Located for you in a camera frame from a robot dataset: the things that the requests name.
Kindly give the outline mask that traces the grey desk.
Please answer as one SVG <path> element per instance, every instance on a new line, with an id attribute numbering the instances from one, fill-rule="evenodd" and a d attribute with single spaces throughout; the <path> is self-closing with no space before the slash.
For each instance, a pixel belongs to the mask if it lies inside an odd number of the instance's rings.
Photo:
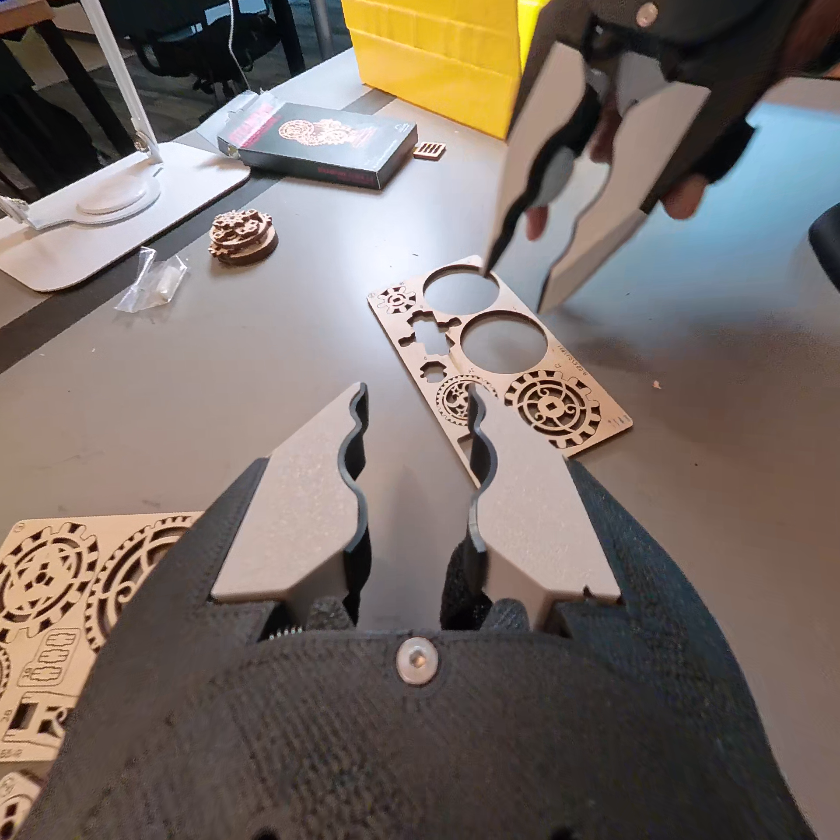
<path id="1" fill-rule="evenodd" d="M 371 426 L 361 484 L 366 628 L 432 627 L 471 483 L 366 300 L 485 246 L 503 149 L 368 91 L 342 53 L 283 87 L 379 107 L 443 141 L 382 193 L 253 177 L 277 252 L 216 271 L 210 222 L 158 244 L 190 266 L 173 302 L 124 317 L 134 260 L 38 301 L 2 280 L 2 536 L 61 514 L 205 509 L 352 382 Z M 838 203 L 838 82 L 793 79 L 752 116 L 698 215 L 651 215 L 544 323 L 633 419 L 586 468 L 679 564 L 728 637 L 775 756 L 820 838 L 838 838 L 838 293 L 807 240 Z"/>

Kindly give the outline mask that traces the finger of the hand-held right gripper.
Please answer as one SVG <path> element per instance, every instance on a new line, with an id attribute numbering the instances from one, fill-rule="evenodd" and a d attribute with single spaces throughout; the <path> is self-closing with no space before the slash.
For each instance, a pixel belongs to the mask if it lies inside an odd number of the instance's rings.
<path id="1" fill-rule="evenodd" d="M 487 247 L 487 271 L 509 247 L 521 215 L 546 207 L 568 184 L 600 120 L 603 73 L 560 42 L 531 56 L 507 135 Z"/>
<path id="2" fill-rule="evenodd" d="M 547 275 L 538 314 L 566 301 L 646 222 L 643 204 L 708 96 L 707 88 L 674 81 L 628 109 L 605 185 L 576 219 Z"/>

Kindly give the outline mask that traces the assembled wooden gear model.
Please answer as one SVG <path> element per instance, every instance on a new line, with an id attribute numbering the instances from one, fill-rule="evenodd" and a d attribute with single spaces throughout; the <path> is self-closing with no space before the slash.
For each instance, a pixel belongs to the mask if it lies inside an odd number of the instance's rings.
<path id="1" fill-rule="evenodd" d="M 208 253 L 227 266 L 248 266 L 270 256 L 278 243 L 272 217 L 250 208 L 215 216 Z"/>

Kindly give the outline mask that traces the black mesh office chair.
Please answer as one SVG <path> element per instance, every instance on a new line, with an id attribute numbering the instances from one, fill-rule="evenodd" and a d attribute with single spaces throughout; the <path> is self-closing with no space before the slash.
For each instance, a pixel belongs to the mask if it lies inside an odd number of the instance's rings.
<path id="1" fill-rule="evenodd" d="M 840 289 L 839 267 L 839 203 L 827 209 L 808 230 L 808 240 L 826 277 Z"/>

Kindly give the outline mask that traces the black background office chair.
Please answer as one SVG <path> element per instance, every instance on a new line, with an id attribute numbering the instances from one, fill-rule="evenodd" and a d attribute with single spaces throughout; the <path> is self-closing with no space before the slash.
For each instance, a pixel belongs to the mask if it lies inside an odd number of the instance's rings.
<path id="1" fill-rule="evenodd" d="M 246 72 L 281 46 L 290 74 L 306 66 L 289 2 L 103 2 L 114 34 L 126 39 L 147 71 L 194 79 L 193 88 L 232 96 L 249 88 Z"/>

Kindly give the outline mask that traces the clear plastic bag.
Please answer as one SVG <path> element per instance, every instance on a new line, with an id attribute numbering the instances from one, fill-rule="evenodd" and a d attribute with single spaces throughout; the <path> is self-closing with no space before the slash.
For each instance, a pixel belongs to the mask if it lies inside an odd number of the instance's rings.
<path id="1" fill-rule="evenodd" d="M 138 313 L 169 304 L 188 271 L 178 255 L 158 260 L 154 248 L 143 246 L 134 283 L 115 306 L 117 312 Z"/>

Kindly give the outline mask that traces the yellow plastic bin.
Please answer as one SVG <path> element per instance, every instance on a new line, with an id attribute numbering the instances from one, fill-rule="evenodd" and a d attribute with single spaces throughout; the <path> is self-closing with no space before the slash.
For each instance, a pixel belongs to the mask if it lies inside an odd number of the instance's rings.
<path id="1" fill-rule="evenodd" d="M 505 139 L 545 1 L 343 1 L 363 84 Z"/>

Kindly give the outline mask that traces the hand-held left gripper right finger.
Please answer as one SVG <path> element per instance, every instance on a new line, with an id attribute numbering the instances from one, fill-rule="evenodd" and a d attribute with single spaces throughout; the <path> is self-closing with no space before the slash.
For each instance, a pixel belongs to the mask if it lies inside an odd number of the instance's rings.
<path id="1" fill-rule="evenodd" d="M 567 460 L 485 387 L 470 387 L 465 578 L 475 594 L 521 603 L 542 628 L 556 602 L 614 606 L 622 593 Z"/>

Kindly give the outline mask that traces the black puzzle box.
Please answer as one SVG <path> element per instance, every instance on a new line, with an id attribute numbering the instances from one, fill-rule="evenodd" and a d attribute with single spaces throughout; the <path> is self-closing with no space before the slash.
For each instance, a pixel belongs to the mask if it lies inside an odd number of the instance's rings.
<path id="1" fill-rule="evenodd" d="M 415 122 L 278 101 L 265 93 L 232 112 L 219 150 L 247 166 L 381 191 L 417 143 Z"/>

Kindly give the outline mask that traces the person's right hand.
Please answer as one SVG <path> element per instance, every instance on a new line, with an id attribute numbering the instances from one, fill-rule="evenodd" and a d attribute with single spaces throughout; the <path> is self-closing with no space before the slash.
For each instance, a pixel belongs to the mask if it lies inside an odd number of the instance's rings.
<path id="1" fill-rule="evenodd" d="M 508 246 L 520 216 L 566 188 L 603 114 L 622 121 L 611 135 L 610 172 L 575 218 L 569 244 L 550 270 L 541 308 L 565 295 L 564 272 L 582 283 L 630 238 L 664 195 L 691 175 L 725 175 L 752 136 L 746 116 L 770 74 L 701 60 L 645 56 L 621 47 L 596 59 L 553 41 L 552 3 L 541 16 L 511 111 L 486 261 Z"/>

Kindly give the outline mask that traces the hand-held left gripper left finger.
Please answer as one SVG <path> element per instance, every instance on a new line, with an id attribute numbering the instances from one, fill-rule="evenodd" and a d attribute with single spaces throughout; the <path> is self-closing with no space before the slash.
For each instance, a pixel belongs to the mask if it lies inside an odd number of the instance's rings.
<path id="1" fill-rule="evenodd" d="M 356 481 L 368 423 L 368 388 L 356 382 L 274 449 L 211 590 L 216 602 L 280 602 L 301 621 L 332 596 L 358 620 L 372 562 Z"/>

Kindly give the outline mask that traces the wooden sheet with large gears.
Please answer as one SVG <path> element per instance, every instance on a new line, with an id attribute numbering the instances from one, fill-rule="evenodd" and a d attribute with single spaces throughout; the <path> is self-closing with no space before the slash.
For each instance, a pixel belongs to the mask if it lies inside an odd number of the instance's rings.
<path id="1" fill-rule="evenodd" d="M 1 829 L 39 796 L 91 667 L 123 612 L 200 511 L 41 518 L 1 548 Z"/>

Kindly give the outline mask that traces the wooden sheet with round holes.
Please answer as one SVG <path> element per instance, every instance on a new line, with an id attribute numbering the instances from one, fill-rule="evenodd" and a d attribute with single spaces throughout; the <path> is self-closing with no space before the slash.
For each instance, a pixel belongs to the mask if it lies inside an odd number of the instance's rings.
<path id="1" fill-rule="evenodd" d="M 454 313 L 430 304 L 428 289 L 457 274 L 484 279 L 480 257 L 373 290 L 366 300 L 475 487 L 479 482 L 469 467 L 470 385 L 483 385 L 566 458 L 633 427 L 631 416 L 497 274 L 488 276 L 496 298 L 483 309 Z M 467 333 L 498 320 L 536 329 L 545 345 L 541 357 L 511 373 L 470 360 Z"/>

